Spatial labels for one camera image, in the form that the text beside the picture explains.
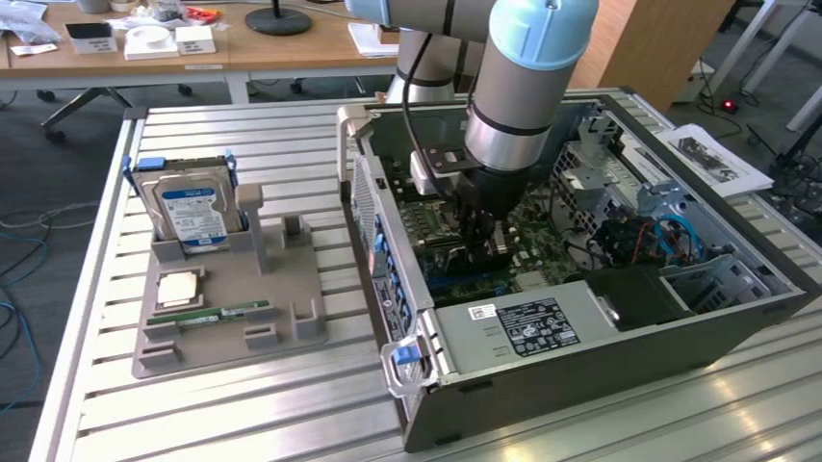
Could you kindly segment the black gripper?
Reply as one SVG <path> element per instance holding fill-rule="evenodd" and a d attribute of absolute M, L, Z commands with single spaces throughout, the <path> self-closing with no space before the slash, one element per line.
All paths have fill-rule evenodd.
<path fill-rule="evenodd" d="M 506 220 L 520 205 L 529 178 L 526 168 L 510 172 L 489 167 L 465 170 L 457 188 L 462 216 L 490 216 L 494 220 Z"/>

